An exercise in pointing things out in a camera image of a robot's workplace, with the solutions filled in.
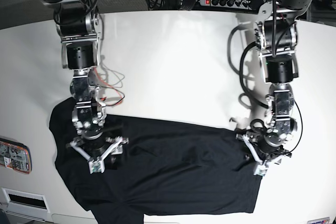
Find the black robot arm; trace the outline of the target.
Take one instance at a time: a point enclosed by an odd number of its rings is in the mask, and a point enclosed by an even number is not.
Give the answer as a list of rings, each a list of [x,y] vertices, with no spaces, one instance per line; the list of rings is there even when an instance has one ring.
[[[107,159],[120,150],[121,141],[107,136],[107,104],[95,73],[102,40],[98,0],[40,1],[53,10],[62,67],[73,71],[70,92],[75,100],[72,123],[77,136],[69,145],[85,158],[90,173],[103,173]]]
[[[244,50],[239,66],[241,87],[252,101],[266,109],[265,118],[254,119],[242,139],[259,166],[276,163],[291,155],[283,145],[292,139],[297,122],[291,117],[295,104],[290,83],[299,76],[296,60],[298,32],[296,18],[304,14],[312,0],[266,0],[254,24],[255,42]],[[265,83],[270,85],[266,102],[254,97],[243,84],[247,53],[256,48]]]

